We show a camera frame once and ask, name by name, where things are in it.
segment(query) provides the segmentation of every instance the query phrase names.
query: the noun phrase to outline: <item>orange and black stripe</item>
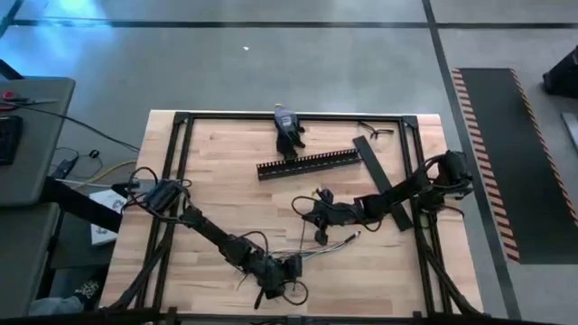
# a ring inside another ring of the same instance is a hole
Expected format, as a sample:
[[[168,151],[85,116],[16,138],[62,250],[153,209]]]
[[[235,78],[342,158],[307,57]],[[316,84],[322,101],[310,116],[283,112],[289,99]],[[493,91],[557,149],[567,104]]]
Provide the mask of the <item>orange and black stripe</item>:
[[[488,193],[491,210],[494,214],[494,219],[498,226],[498,231],[502,238],[504,251],[508,258],[516,263],[519,263],[520,254],[517,250],[516,239],[514,239],[514,232],[512,231],[508,213],[504,207],[504,201],[499,193],[498,183],[491,168],[486,146],[484,145],[481,130],[476,121],[476,115],[470,102],[470,95],[463,81],[463,76],[460,70],[452,69],[453,84],[455,86],[458,99],[460,100],[461,113],[465,119],[468,132],[470,134],[471,144],[476,155],[476,161],[481,171],[481,178],[484,182],[484,188]]]
[[[574,209],[572,201],[570,200],[570,197],[568,196],[568,192],[566,191],[566,188],[564,187],[564,183],[562,182],[562,178],[560,177],[560,172],[558,171],[558,169],[556,168],[556,165],[554,164],[554,159],[552,159],[552,156],[550,155],[548,147],[545,145],[544,138],[542,137],[542,132],[540,132],[540,127],[538,126],[538,123],[536,122],[536,116],[534,115],[534,110],[530,106],[530,102],[527,100],[526,93],[524,92],[524,89],[522,89],[522,85],[520,84],[520,81],[517,78],[516,72],[512,69],[510,69],[510,71],[512,72],[512,77],[514,77],[514,80],[516,81],[517,89],[520,92],[520,96],[522,97],[522,100],[524,100],[524,105],[526,106],[528,116],[532,120],[532,124],[534,125],[534,129],[536,130],[536,133],[538,135],[538,139],[540,139],[540,144],[542,145],[542,149],[544,149],[545,156],[548,159],[548,162],[550,163],[550,168],[552,169],[554,177],[558,181],[558,186],[560,187],[560,190],[562,191],[562,195],[564,196],[564,199],[566,201],[566,206],[568,207],[568,211],[570,212],[570,215],[572,215],[572,217],[573,217],[574,224],[578,227],[578,217],[576,217],[576,210]]]

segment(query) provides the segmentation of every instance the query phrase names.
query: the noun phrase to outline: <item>table leg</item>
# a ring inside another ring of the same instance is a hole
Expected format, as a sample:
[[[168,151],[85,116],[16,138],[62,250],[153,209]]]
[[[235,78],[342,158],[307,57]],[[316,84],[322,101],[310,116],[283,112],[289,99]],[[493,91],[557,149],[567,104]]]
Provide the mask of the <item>table leg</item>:
[[[4,60],[0,60],[0,75],[8,80],[24,79],[24,77],[14,70],[8,63]]]
[[[116,211],[96,203],[60,181],[47,177],[40,202],[58,203],[62,210],[87,220],[101,228],[118,233],[122,216]]]

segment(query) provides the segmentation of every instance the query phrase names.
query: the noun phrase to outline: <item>yellow cable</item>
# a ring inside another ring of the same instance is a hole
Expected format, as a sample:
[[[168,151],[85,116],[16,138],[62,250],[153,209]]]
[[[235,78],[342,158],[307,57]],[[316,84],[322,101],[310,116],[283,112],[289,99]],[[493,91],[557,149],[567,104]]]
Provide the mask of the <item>yellow cable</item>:
[[[77,186],[73,187],[72,189],[77,190],[77,189],[79,189],[79,188],[87,185],[88,183],[92,183],[92,182],[98,181],[98,180],[102,179],[103,177],[107,176],[108,174],[110,174],[111,172],[119,169],[120,167],[126,166],[126,165],[131,164],[131,163],[136,163],[136,160],[121,162],[121,163],[118,164],[118,165],[112,166],[112,167],[108,168],[107,170],[105,170],[104,172],[100,173],[99,175],[91,178],[91,179],[88,180],[88,181],[83,182],[83,183],[80,184],[80,185],[77,185]]]

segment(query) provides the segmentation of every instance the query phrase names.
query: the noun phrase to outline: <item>black cable tray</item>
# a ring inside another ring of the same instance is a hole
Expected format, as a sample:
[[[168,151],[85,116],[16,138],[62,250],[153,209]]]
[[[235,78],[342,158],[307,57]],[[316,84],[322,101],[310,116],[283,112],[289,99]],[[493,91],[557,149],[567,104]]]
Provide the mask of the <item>black cable tray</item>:
[[[256,165],[256,174],[260,181],[287,176],[329,170],[334,167],[359,163],[357,149],[339,150],[330,153],[312,154],[277,162],[264,162]]]

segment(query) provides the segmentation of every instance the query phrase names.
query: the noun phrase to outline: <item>concrete floor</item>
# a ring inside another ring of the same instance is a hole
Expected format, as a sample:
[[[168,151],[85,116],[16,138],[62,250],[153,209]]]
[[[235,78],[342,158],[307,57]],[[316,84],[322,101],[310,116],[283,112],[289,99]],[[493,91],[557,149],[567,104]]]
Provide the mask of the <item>concrete floor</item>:
[[[0,16],[12,0],[0,2]],[[572,0],[431,0],[438,23],[578,23]],[[139,145],[151,109],[436,113],[461,149],[430,31],[422,28],[120,28],[91,19],[144,22],[426,23],[421,0],[25,0],[17,20],[72,19],[77,27],[10,26],[0,56],[24,75],[66,76],[69,115]],[[578,204],[578,153],[560,112],[578,101],[546,97],[541,75],[577,43],[576,29],[441,29],[450,67],[517,70],[538,124]],[[105,166],[135,156],[65,124],[60,145],[96,148]],[[504,302],[474,198],[464,203],[486,312]],[[526,320],[574,323],[574,265],[509,265]]]

